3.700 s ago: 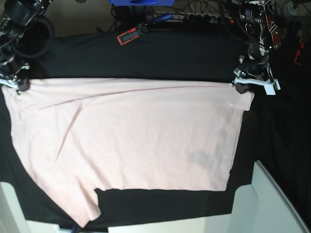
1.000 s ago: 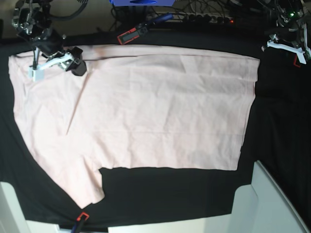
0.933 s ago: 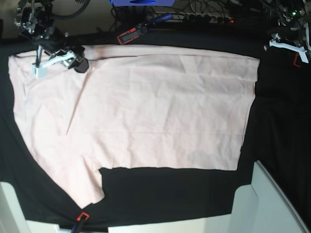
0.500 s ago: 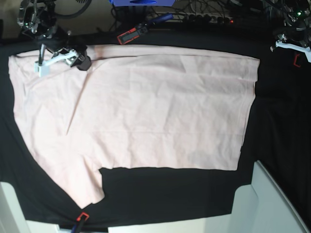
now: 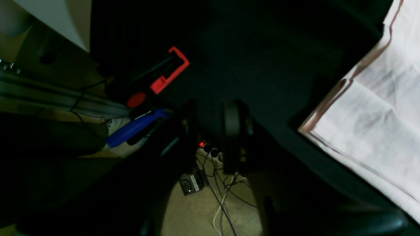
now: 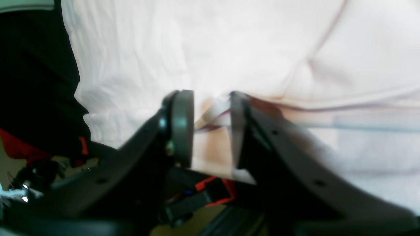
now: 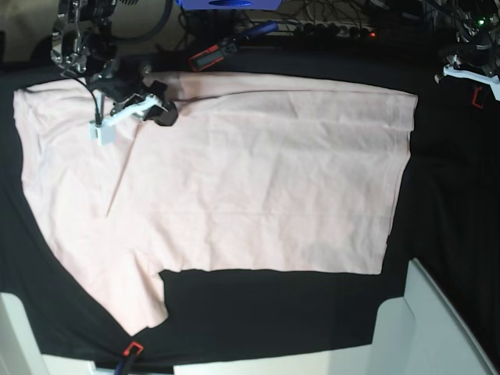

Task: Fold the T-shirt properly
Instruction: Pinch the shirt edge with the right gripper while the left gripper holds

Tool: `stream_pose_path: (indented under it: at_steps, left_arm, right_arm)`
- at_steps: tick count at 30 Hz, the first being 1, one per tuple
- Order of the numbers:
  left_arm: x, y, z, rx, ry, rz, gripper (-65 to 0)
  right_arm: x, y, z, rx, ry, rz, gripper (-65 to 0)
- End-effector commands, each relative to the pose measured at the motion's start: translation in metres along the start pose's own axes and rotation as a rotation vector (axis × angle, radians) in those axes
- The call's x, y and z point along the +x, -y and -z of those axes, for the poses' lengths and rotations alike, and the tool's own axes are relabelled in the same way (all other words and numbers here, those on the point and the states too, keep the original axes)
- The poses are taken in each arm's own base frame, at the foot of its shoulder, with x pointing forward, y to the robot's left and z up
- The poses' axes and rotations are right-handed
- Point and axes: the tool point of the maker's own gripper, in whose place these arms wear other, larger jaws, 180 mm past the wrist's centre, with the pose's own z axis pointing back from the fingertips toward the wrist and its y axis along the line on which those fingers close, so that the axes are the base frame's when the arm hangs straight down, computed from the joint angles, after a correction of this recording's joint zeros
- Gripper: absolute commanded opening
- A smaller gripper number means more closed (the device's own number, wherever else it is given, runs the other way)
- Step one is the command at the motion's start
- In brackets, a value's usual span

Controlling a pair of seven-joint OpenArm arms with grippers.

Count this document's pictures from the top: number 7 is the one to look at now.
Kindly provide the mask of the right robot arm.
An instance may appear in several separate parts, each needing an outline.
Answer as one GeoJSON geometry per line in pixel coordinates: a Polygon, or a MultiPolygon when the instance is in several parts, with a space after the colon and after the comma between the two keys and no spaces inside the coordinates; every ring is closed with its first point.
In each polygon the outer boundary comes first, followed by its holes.
{"type": "Polygon", "coordinates": [[[178,118],[174,102],[165,98],[167,85],[144,79],[152,72],[146,60],[122,59],[120,45],[146,42],[166,25],[173,3],[166,1],[158,23],[137,37],[117,37],[109,17],[115,1],[60,1],[52,28],[51,59],[61,75],[76,80],[90,93],[94,106],[94,125],[117,119],[129,109],[133,116],[171,127],[178,118]]]}

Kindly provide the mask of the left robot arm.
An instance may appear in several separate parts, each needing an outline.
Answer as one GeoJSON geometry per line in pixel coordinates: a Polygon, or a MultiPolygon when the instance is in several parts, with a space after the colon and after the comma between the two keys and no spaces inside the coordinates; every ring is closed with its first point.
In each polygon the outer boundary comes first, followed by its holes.
{"type": "Polygon", "coordinates": [[[463,78],[490,87],[499,98],[499,2],[425,1],[450,21],[455,41],[442,47],[443,77],[463,78]]]}

